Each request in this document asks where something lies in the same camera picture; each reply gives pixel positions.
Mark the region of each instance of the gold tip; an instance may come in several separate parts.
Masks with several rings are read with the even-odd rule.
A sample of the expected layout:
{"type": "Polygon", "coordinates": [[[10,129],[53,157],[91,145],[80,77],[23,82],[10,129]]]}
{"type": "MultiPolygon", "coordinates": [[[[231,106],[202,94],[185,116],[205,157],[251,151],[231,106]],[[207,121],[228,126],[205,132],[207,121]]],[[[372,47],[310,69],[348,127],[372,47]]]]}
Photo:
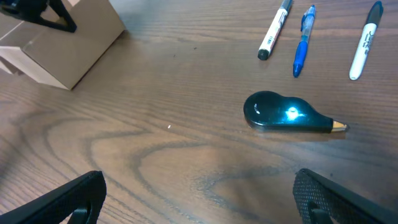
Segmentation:
{"type": "Polygon", "coordinates": [[[338,121],[333,121],[333,128],[331,129],[332,132],[336,131],[346,131],[348,128],[347,124],[340,123],[338,121]]]}

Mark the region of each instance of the cardboard box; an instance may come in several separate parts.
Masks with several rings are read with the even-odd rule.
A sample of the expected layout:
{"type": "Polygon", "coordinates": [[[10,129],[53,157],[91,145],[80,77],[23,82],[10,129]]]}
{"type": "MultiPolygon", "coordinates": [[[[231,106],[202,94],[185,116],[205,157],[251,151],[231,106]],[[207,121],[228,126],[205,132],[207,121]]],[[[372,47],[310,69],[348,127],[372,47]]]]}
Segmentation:
{"type": "MultiPolygon", "coordinates": [[[[8,73],[17,68],[39,83],[71,90],[124,30],[108,0],[72,3],[65,7],[77,24],[75,33],[8,19],[17,25],[0,32],[0,68],[8,73]]],[[[52,10],[42,15],[58,19],[52,10]]]]}

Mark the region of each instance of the dark green object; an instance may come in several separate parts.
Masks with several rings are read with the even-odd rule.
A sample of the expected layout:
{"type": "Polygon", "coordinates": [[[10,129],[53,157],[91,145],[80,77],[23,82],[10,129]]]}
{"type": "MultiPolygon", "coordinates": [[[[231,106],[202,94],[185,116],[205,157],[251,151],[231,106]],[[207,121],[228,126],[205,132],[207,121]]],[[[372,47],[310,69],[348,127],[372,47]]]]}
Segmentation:
{"type": "Polygon", "coordinates": [[[316,112],[305,100],[271,91],[251,95],[243,106],[248,124],[259,131],[330,133],[333,119],[316,112]]]}

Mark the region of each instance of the sharpie marker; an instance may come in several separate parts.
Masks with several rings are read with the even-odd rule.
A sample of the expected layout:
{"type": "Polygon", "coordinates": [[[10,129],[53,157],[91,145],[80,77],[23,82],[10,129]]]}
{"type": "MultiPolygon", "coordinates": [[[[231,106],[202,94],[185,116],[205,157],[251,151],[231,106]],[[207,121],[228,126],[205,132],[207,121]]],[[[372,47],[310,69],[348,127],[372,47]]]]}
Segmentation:
{"type": "Polygon", "coordinates": [[[258,58],[260,60],[267,60],[269,55],[271,54],[272,48],[274,47],[279,32],[284,25],[287,13],[289,12],[292,2],[293,0],[284,0],[282,2],[282,5],[278,9],[275,18],[268,29],[266,37],[264,38],[260,46],[258,55],[258,58]]]}
{"type": "Polygon", "coordinates": [[[365,27],[363,28],[362,37],[359,40],[358,48],[356,49],[355,57],[351,70],[349,71],[349,78],[357,80],[363,71],[368,53],[371,49],[374,33],[379,25],[381,16],[383,15],[383,7],[381,2],[374,3],[372,9],[366,19],[365,27]]]}

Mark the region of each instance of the wooden table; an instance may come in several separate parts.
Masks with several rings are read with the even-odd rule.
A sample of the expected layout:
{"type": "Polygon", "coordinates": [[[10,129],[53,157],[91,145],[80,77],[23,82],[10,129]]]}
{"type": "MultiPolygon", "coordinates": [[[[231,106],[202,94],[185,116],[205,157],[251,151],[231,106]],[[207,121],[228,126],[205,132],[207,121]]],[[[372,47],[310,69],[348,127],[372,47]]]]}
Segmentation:
{"type": "Polygon", "coordinates": [[[309,168],[398,212],[398,3],[362,77],[348,78],[374,1],[296,0],[268,61],[280,0],[111,0],[129,29],[74,91],[0,76],[0,212],[102,170],[98,223],[300,223],[309,168]],[[317,7],[305,67],[300,21],[317,7]],[[271,90],[348,123],[346,134],[258,133],[245,99],[271,90]]]}

